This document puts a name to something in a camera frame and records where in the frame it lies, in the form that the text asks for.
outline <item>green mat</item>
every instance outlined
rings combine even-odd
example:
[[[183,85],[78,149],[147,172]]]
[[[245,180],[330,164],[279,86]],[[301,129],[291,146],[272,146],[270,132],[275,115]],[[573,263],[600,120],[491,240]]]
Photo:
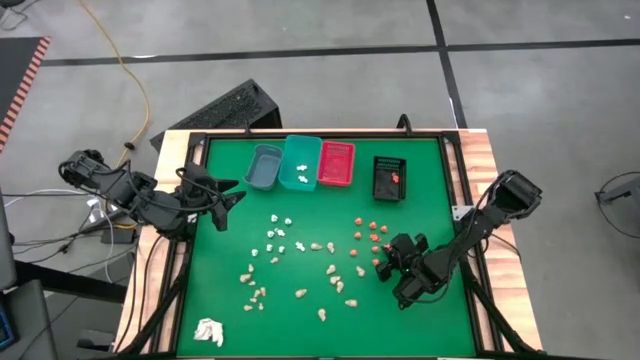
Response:
[[[470,319],[459,272],[444,299],[436,304],[415,304],[399,310],[391,289],[399,278],[378,280],[371,264],[382,255],[371,247],[387,243],[399,233],[422,232],[431,246],[447,243],[454,231],[436,140],[345,140],[356,145],[354,179],[347,188],[318,184],[314,192],[288,191],[277,185],[264,192],[241,183],[237,190],[248,194],[229,215],[229,230],[217,232],[210,216],[199,220],[189,285],[178,340],[179,356],[469,356],[474,353]],[[283,146],[283,141],[215,140],[208,168],[214,177],[242,179],[257,144]],[[373,156],[407,160],[407,198],[399,203],[374,201],[371,195]],[[270,221],[271,214],[280,220]],[[293,225],[284,225],[290,217]],[[365,224],[356,227],[354,219]],[[382,243],[369,240],[366,226],[376,221],[387,225]],[[267,230],[284,229],[285,237],[268,239]],[[353,234],[360,231],[361,240]],[[302,253],[295,242],[305,244]],[[316,242],[335,243],[336,253],[311,251]],[[267,243],[274,245],[269,254]],[[286,253],[277,253],[284,245]],[[257,257],[251,256],[258,249]],[[351,257],[349,250],[357,249]],[[271,264],[273,256],[280,261]],[[241,274],[255,266],[256,287],[242,284]],[[341,294],[329,284],[327,267],[335,264],[345,283]],[[355,267],[367,274],[359,278]],[[249,302],[259,286],[264,311]],[[297,289],[308,290],[297,299]],[[344,304],[357,299],[359,306]],[[253,305],[246,312],[244,305]],[[317,311],[327,311],[321,322]],[[194,341],[198,321],[212,318],[224,324],[224,345]]]

